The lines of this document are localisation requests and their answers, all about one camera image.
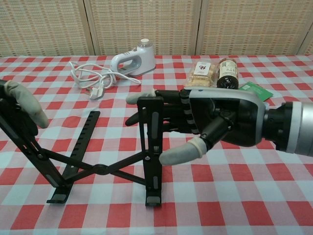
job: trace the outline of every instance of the brown glass bottle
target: brown glass bottle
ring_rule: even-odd
[[[232,58],[224,58],[217,68],[217,82],[219,88],[238,89],[238,67]]]

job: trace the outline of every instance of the red and white checkered tablecloth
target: red and white checkered tablecloth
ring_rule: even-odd
[[[272,92],[271,107],[313,101],[313,55],[233,57],[240,84],[252,81]],[[193,62],[217,63],[222,56],[156,56],[156,69],[139,77],[141,86],[118,80],[103,99],[89,100],[68,62],[109,66],[111,58],[0,58],[0,79],[21,82],[35,95],[50,120],[39,130],[39,144],[67,156],[89,112],[100,110],[84,161],[110,165],[140,151],[138,125],[124,124],[137,110],[125,102],[129,93],[181,89]],[[190,137],[164,133],[164,149]],[[313,158],[274,148],[269,141],[251,148],[219,142],[202,159],[163,167],[160,208],[145,207],[144,186],[112,175],[82,179],[65,205],[52,205],[46,203],[52,186],[0,131],[0,234],[312,235]],[[124,170],[143,177],[142,162]]]

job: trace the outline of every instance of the food package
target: food package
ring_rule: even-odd
[[[185,87],[211,87],[216,85],[215,73],[217,66],[211,64],[209,60],[201,59],[193,64]]]

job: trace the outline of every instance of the white cable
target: white cable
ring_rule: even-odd
[[[116,83],[116,77],[115,76],[118,76],[118,77],[130,80],[131,82],[134,82],[136,84],[141,84],[141,81],[139,81],[138,79],[135,79],[135,78],[132,78],[132,77],[127,77],[124,74],[119,73],[119,72],[113,72],[112,70],[110,70],[108,68],[105,68],[105,67],[102,67],[102,66],[97,65],[97,64],[90,63],[90,64],[78,65],[77,63],[71,62],[71,61],[69,62],[69,64],[70,64],[70,66],[72,68],[71,72],[70,72],[70,75],[74,79],[75,83],[80,88],[84,89],[84,88],[93,87],[94,85],[99,83],[99,88],[92,88],[92,91],[95,92],[95,93],[91,93],[90,92],[90,98],[92,98],[92,99],[99,98],[100,96],[102,96],[104,89],[108,89],[113,84],[115,84]],[[96,72],[96,71],[84,69],[85,66],[96,66],[96,67],[98,67],[98,68],[100,68],[102,70],[106,70],[107,72],[101,74],[101,73]],[[83,72],[93,73],[93,74],[95,74],[95,76],[91,77],[91,78],[83,79],[82,78]],[[85,85],[85,86],[82,86],[80,84],[82,82],[89,82],[89,81],[92,81],[92,82],[87,84],[87,85]]]

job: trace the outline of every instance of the beige wall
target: beige wall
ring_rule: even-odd
[[[313,53],[313,0],[0,0],[0,56]]]

